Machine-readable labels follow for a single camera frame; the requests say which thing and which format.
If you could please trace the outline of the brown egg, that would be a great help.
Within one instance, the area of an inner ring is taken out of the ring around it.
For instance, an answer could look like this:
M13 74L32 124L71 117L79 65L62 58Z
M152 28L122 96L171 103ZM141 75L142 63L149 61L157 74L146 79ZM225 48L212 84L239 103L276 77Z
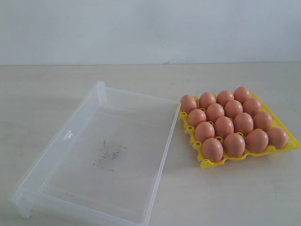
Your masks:
M222 116L215 121L214 130L216 136L225 139L226 136L234 132L234 125L230 118Z
M181 110L189 114L191 111L198 108L197 102L192 95L184 95L181 98Z
M252 97L251 92L248 87L238 87L234 93L234 99L240 102L242 105L244 102Z
M206 109L206 118L207 121L215 122L218 118L224 116L224 109L223 107L218 103L213 103L208 106Z
M248 113L239 113L233 120L234 131L240 132L247 136L253 131L254 123L252 117Z
M289 140L287 132L282 128L271 128L267 131L269 145L273 145L276 149L284 148Z
M272 128L273 118L267 111L258 112L253 117L254 129L261 129L263 131L268 131Z
M235 119L235 117L243 112L241 103L237 100L229 101L224 107L225 116Z
M221 91L216 97L216 102L223 107L231 100L234 100L234 95L229 90Z
M208 138L202 144L202 154L205 159L218 162L223 157L223 146L217 139Z
M212 92L205 92L199 98L200 108L207 109L213 103L216 103L216 97Z
M254 97L247 99L243 104L243 110L251 117L254 117L257 113L262 111L261 101Z
M204 121L206 121L206 113L201 109L194 109L188 115L188 124L193 127L197 127Z
M266 132L261 129L250 132L245 137L246 148L251 153L260 153L268 146L269 138Z
M224 151L232 158L242 156L246 148L244 138L238 133L229 134L225 138L223 145Z
M194 135L197 141L203 143L208 138L214 138L215 130L211 123L204 121L195 128Z

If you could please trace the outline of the clear plastic bin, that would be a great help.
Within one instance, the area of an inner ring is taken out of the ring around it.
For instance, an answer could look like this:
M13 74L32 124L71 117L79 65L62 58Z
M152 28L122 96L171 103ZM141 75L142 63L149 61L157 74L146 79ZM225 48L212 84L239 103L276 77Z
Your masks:
M102 226L148 225L180 106L97 82L10 201L23 218L43 207Z

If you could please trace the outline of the yellow plastic egg tray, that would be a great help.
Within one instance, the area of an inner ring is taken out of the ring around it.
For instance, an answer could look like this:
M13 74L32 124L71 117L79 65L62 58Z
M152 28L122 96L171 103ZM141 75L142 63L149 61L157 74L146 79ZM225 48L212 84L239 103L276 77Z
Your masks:
M273 118L273 128L282 128L289 136L288 143L285 147L278 149L273 145L268 145L265 150L260 153L251 153L248 149L245 149L243 154L239 157L230 157L226 152L223 153L223 157L218 162L211 162L209 159L204 158L202 153L202 143L197 141L194 136L195 128L188 123L188 114L180 110L178 119L183 120L184 133L190 135L189 143L194 150L197 151L197 160L200 162L200 167L203 169L223 165L226 161L241 161L244 160L247 156L260 157L269 155L272 153L285 152L293 149L298 149L301 147L300 142L293 136L293 134L286 128L281 120L269 109L269 107L261 100L261 98L256 94L252 93L252 97L258 99L262 104L262 109L267 111Z

